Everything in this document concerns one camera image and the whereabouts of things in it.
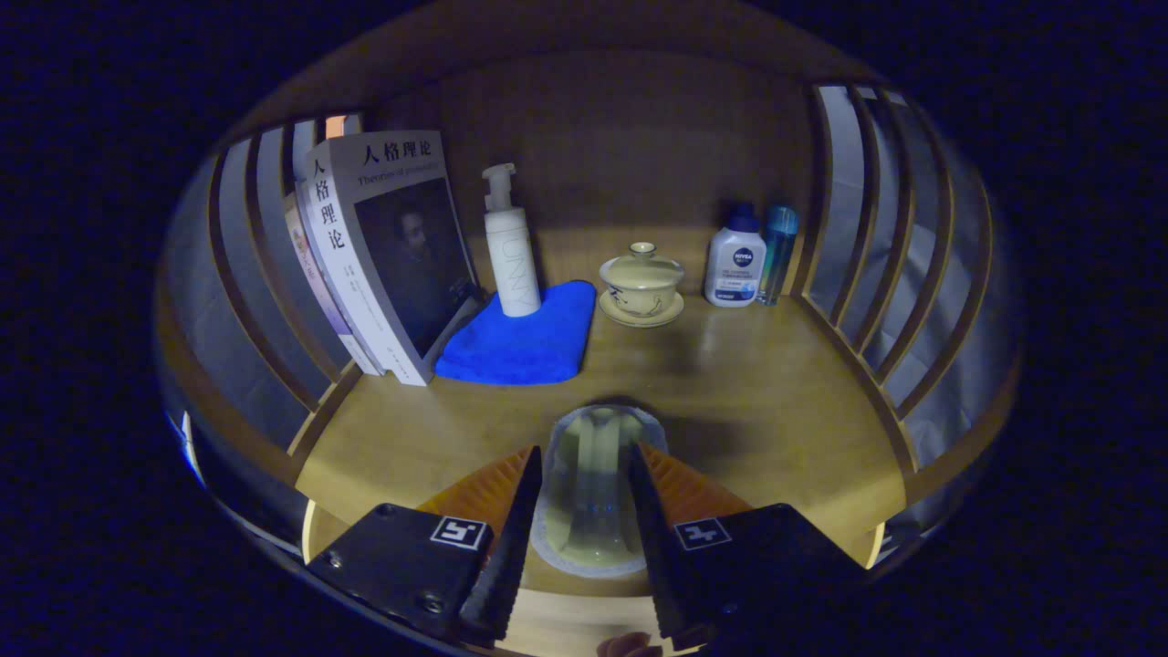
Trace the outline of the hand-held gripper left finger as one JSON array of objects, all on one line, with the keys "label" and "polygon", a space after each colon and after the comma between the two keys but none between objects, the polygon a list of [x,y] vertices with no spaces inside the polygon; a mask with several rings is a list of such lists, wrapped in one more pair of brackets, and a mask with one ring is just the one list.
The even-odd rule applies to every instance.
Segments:
[{"label": "hand-held gripper left finger", "polygon": [[310,561],[310,574],[431,639],[505,639],[542,473],[541,449],[529,445],[415,509],[375,505]]}]

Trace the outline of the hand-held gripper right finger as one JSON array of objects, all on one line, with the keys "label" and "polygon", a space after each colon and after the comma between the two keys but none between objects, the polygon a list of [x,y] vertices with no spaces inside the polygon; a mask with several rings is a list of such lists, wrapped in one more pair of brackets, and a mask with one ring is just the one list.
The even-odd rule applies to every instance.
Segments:
[{"label": "hand-held gripper right finger", "polygon": [[659,632],[677,652],[788,646],[798,624],[868,581],[792,505],[753,507],[647,443],[627,473]]}]

